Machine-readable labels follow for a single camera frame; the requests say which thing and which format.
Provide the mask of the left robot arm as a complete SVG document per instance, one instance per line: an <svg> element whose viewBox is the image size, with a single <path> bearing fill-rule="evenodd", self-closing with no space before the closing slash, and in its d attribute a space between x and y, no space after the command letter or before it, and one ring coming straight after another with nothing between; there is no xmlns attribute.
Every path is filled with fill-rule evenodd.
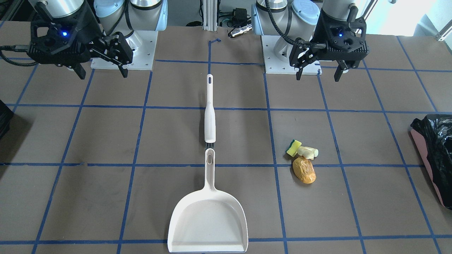
<svg viewBox="0 0 452 254"><path fill-rule="evenodd" d="M364 18L368 0L257 0L253 5L255 34L279 36L275 53L300 80L315 61L336 61L334 80L359 67L370 53Z"/></svg>

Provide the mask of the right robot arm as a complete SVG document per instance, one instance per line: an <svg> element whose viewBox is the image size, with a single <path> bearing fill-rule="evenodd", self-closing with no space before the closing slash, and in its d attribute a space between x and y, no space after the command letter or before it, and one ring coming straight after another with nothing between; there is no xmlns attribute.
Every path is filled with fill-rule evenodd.
<svg viewBox="0 0 452 254"><path fill-rule="evenodd" d="M36 11L26 53L39 64L86 76L95 69L151 70L158 32L167 27L166 0L31 0Z"/></svg>

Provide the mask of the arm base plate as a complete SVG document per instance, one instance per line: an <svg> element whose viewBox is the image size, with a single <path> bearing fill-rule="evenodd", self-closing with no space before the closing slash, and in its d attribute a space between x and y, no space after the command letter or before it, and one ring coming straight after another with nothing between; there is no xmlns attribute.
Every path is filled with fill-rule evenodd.
<svg viewBox="0 0 452 254"><path fill-rule="evenodd" d="M264 65L268 74L296 74L298 69L289 64L292 46L280 36L262 35Z"/></svg>
<svg viewBox="0 0 452 254"><path fill-rule="evenodd" d="M121 30L125 32L125 40L133 52L131 61L119 62L119 53L109 51L111 61L100 57L93 58L90 67L92 69L116 69L150 71L153 67L154 54L157 42L157 31Z"/></svg>

